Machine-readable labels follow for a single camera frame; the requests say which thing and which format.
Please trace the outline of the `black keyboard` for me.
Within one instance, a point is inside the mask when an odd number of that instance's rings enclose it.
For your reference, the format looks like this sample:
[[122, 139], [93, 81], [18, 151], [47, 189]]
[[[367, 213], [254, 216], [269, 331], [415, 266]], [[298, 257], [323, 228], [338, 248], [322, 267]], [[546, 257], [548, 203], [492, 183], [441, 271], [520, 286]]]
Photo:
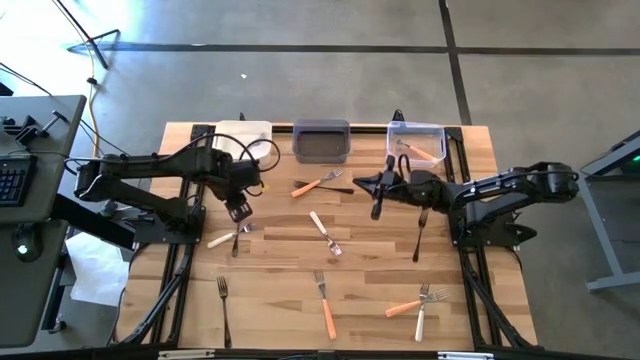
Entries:
[[0, 156], [0, 207], [24, 204], [36, 163], [37, 157], [31, 154]]

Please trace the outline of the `black desk clamp mount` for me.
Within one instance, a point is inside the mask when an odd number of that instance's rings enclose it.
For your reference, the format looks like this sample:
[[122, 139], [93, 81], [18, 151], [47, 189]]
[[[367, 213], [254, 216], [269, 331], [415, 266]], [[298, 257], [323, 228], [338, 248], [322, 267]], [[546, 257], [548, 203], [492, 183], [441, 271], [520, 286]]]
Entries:
[[59, 121], [68, 123], [68, 119], [60, 112], [54, 110], [53, 118], [44, 126], [41, 126], [32, 116], [27, 115], [21, 125], [17, 125], [12, 117], [0, 116], [0, 126], [7, 135], [11, 136], [15, 142], [23, 147], [36, 138], [48, 138], [49, 130]]

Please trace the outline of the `white plastic bin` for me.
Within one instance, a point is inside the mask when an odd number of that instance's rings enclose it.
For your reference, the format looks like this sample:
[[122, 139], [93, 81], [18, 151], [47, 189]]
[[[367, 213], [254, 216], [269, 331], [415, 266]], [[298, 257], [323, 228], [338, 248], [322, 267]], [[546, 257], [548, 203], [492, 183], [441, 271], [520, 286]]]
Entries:
[[213, 139], [212, 147], [232, 155], [235, 161], [250, 159], [251, 154], [258, 162], [261, 170], [266, 170], [277, 158], [272, 153], [272, 144], [259, 143], [257, 146], [247, 147], [261, 133], [268, 133], [267, 139], [272, 139], [272, 124], [267, 121], [239, 121], [223, 120], [215, 126], [219, 133]]

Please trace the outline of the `black metal fork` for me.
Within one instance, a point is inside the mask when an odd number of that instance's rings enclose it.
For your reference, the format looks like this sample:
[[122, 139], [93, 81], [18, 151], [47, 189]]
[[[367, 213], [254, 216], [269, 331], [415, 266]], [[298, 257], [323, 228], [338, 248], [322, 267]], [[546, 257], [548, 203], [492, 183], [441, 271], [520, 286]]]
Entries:
[[[304, 186], [309, 185], [309, 182], [304, 182], [304, 181], [299, 181], [299, 180], [294, 180], [293, 181], [293, 186], [295, 188], [303, 188]], [[351, 188], [336, 188], [336, 187], [327, 187], [327, 186], [321, 186], [321, 185], [316, 185], [315, 189], [323, 189], [323, 190], [329, 190], [329, 191], [334, 191], [334, 192], [339, 192], [339, 193], [344, 193], [344, 194], [354, 194], [355, 190], [351, 189]]]
[[424, 228], [426, 227], [426, 224], [428, 221], [428, 216], [429, 216], [429, 210], [427, 208], [423, 208], [421, 210], [421, 213], [418, 219], [418, 238], [416, 240], [416, 246], [412, 256], [412, 261], [414, 263], [417, 263], [419, 261], [421, 239], [422, 239]]
[[227, 312], [227, 297], [228, 297], [228, 285], [224, 276], [218, 276], [216, 278], [219, 296], [222, 301], [223, 308], [223, 322], [224, 322], [224, 347], [230, 349], [232, 347], [232, 336], [229, 328], [229, 319]]

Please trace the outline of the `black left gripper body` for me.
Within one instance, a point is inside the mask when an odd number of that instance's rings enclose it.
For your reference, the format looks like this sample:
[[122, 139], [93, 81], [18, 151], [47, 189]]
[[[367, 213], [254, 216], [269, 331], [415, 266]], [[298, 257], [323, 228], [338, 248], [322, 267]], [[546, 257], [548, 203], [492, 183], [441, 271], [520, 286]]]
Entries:
[[239, 197], [244, 191], [243, 186], [251, 173], [260, 172], [259, 163], [256, 160], [235, 161], [228, 152], [222, 153], [221, 167], [224, 170], [224, 178], [226, 179], [226, 184], [224, 185], [226, 200]]

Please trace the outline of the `grey translucent plastic bin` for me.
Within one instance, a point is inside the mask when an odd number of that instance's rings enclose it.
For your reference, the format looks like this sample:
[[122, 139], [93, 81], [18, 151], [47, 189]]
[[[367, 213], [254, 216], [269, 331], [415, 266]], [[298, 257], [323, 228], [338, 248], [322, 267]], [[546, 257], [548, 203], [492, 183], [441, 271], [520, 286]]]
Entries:
[[303, 164], [342, 164], [351, 150], [350, 125], [342, 119], [298, 119], [292, 151]]

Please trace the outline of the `black computer mouse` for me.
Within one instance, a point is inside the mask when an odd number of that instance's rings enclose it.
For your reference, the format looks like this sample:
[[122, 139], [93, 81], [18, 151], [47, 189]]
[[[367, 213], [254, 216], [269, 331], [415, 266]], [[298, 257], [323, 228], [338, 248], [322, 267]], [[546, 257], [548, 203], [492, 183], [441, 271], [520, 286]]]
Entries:
[[20, 224], [12, 238], [16, 257], [25, 263], [38, 259], [43, 251], [39, 224]]

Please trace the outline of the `black aluminium frame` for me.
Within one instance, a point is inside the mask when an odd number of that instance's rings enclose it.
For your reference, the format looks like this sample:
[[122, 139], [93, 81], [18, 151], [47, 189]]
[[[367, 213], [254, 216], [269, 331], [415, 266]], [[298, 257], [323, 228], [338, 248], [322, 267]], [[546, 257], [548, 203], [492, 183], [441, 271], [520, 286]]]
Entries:
[[[471, 172], [461, 127], [445, 128], [444, 148], [447, 152], [444, 160], [446, 179], [456, 182], [455, 171], [458, 170], [461, 179], [464, 182], [469, 181]], [[481, 348], [504, 347], [503, 338], [514, 349], [536, 348], [536, 345], [520, 335], [496, 303], [490, 282], [485, 246], [478, 240], [471, 240], [471, 231], [466, 228], [466, 212], [453, 210], [447, 213], [447, 218], [451, 243], [458, 253], [461, 265], [464, 297], [474, 349], [479, 351]], [[487, 314], [489, 343], [482, 335], [477, 298], [483, 303]]]
[[196, 187], [194, 194], [189, 194], [192, 182], [183, 180], [180, 187], [180, 198], [193, 203], [189, 213], [198, 215], [196, 235], [191, 243], [169, 244], [166, 252], [165, 266], [160, 282], [159, 297], [144, 319], [134, 328], [132, 333], [120, 341], [117, 334], [112, 336], [110, 345], [142, 346], [148, 338], [147, 345], [171, 345], [177, 347], [182, 327], [182, 318], [186, 303], [191, 265], [196, 245], [200, 241], [204, 229], [206, 209], [202, 206], [205, 188]]

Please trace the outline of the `orange-handled metal fork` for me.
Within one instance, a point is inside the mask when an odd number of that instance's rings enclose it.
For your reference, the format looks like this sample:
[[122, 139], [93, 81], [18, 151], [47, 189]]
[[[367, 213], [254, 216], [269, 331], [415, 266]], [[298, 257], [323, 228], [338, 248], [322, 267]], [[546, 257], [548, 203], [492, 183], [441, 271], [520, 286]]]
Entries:
[[422, 159], [424, 159], [426, 161], [436, 161], [437, 160], [436, 157], [434, 157], [433, 155], [429, 154], [428, 152], [423, 151], [423, 150], [419, 149], [418, 147], [410, 145], [410, 144], [408, 144], [408, 143], [406, 143], [406, 142], [404, 142], [402, 140], [398, 140], [397, 144], [410, 149], [411, 151], [413, 151], [419, 157], [421, 157]]
[[413, 308], [423, 305], [424, 303], [433, 303], [441, 301], [449, 296], [447, 289], [440, 289], [429, 294], [420, 294], [419, 299], [413, 302], [404, 303], [395, 307], [389, 308], [385, 311], [385, 315], [390, 318], [404, 312], [407, 312]]
[[316, 270], [314, 272], [314, 278], [316, 281], [316, 285], [319, 289], [319, 292], [321, 294], [321, 298], [322, 298], [322, 304], [323, 304], [323, 311], [324, 311], [324, 316], [325, 316], [325, 323], [326, 323], [326, 328], [327, 328], [327, 333], [329, 336], [330, 340], [335, 340], [337, 338], [337, 332], [336, 332], [336, 327], [334, 324], [334, 320], [333, 320], [333, 316], [331, 313], [331, 309], [329, 306], [329, 302], [327, 300], [326, 297], [326, 284], [325, 284], [325, 279], [324, 279], [324, 275], [323, 272], [320, 270]]
[[307, 193], [310, 190], [312, 190], [314, 187], [317, 187], [318, 185], [320, 185], [320, 184], [322, 184], [322, 183], [324, 183], [326, 181], [329, 181], [329, 180], [332, 180], [332, 179], [334, 179], [336, 177], [339, 177], [343, 172], [344, 172], [344, 168], [343, 167], [335, 168], [330, 173], [325, 175], [323, 178], [315, 180], [315, 181], [313, 181], [313, 182], [311, 182], [311, 183], [309, 183], [307, 185], [304, 185], [301, 188], [298, 188], [298, 189], [294, 190], [291, 193], [291, 197], [292, 198], [297, 198], [299, 196], [302, 196], [305, 193]]

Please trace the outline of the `grey metal stand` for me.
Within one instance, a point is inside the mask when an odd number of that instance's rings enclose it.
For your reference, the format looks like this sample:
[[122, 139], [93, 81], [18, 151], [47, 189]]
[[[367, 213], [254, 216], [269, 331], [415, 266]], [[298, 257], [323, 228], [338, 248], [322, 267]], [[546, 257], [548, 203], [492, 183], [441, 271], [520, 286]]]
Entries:
[[581, 167], [578, 186], [611, 271], [587, 289], [640, 285], [640, 270], [624, 270], [614, 248], [616, 242], [640, 245], [640, 130]]

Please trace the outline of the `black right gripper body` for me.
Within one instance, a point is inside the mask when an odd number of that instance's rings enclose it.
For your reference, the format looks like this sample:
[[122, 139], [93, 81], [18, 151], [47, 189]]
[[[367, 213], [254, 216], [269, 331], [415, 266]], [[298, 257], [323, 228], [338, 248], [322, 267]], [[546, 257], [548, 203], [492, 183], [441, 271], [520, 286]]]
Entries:
[[440, 211], [440, 178], [432, 183], [430, 192], [412, 193], [407, 188], [408, 181], [394, 170], [395, 157], [388, 155], [385, 161], [384, 171], [380, 184], [383, 186], [382, 196], [372, 196], [372, 219], [378, 220], [382, 212], [382, 203], [385, 199], [416, 207]]

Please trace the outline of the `silver metal bracket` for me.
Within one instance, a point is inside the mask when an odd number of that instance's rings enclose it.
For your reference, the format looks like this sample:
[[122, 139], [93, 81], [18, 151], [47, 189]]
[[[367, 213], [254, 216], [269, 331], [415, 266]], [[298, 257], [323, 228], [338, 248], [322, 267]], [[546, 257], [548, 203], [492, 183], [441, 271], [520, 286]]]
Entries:
[[438, 360], [495, 360], [492, 353], [439, 351]]
[[158, 353], [157, 360], [198, 360], [214, 358], [216, 352], [207, 349], [164, 350]]

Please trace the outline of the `white sheet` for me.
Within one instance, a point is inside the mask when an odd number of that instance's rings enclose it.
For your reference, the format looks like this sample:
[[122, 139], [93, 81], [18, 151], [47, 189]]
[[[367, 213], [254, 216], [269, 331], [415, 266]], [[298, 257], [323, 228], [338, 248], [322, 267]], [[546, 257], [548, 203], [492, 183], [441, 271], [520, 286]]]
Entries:
[[120, 250], [87, 233], [67, 239], [66, 248], [76, 276], [71, 299], [117, 307], [129, 275]]

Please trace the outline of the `grey desk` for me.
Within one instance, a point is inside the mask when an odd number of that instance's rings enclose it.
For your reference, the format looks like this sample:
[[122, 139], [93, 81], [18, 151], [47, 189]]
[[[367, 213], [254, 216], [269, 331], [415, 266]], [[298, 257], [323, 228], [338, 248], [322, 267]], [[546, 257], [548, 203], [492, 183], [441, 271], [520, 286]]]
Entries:
[[[19, 145], [0, 126], [0, 156], [37, 157], [35, 175], [20, 207], [0, 207], [0, 348], [25, 347], [40, 329], [51, 282], [57, 267], [68, 224], [50, 218], [69, 156], [87, 102], [83, 95], [0, 97], [0, 116], [21, 125], [27, 115], [41, 126], [54, 110], [68, 119], [49, 130], [48, 138], [36, 138], [27, 147]], [[41, 256], [22, 262], [15, 254], [12, 238], [20, 224], [39, 224]]]

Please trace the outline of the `black aluminium rail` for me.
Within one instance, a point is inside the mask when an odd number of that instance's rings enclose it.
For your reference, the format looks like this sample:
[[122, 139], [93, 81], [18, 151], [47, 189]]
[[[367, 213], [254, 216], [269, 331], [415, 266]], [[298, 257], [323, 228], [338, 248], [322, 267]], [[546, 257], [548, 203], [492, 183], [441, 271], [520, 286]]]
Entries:
[[[293, 124], [273, 124], [273, 134], [287, 134], [292, 133], [294, 129]], [[385, 124], [352, 124], [350, 126], [351, 134], [386, 134], [387, 126]]]

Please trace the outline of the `black desk support bar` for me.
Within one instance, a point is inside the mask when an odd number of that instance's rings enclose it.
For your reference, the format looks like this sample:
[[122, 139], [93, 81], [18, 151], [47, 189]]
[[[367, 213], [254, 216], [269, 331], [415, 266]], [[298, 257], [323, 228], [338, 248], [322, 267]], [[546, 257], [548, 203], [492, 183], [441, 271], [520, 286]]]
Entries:
[[90, 211], [63, 195], [56, 195], [50, 217], [65, 220], [70, 226], [122, 249], [134, 250], [135, 233], [132, 230]]

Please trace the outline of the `black tripod stand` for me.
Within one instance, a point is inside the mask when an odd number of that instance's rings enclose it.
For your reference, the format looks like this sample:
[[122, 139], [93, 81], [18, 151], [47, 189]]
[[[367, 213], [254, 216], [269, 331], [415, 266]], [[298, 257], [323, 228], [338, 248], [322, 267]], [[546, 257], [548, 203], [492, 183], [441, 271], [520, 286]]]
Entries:
[[109, 65], [101, 50], [99, 49], [99, 42], [103, 38], [109, 37], [111, 35], [119, 35], [120, 30], [113, 29], [99, 35], [90, 35], [76, 19], [76, 17], [71, 13], [71, 11], [63, 4], [62, 0], [52, 0], [52, 2], [65, 17], [65, 19], [69, 21], [71, 26], [77, 31], [81, 39], [81, 44], [87, 48], [88, 52], [95, 56], [103, 69], [108, 70]]

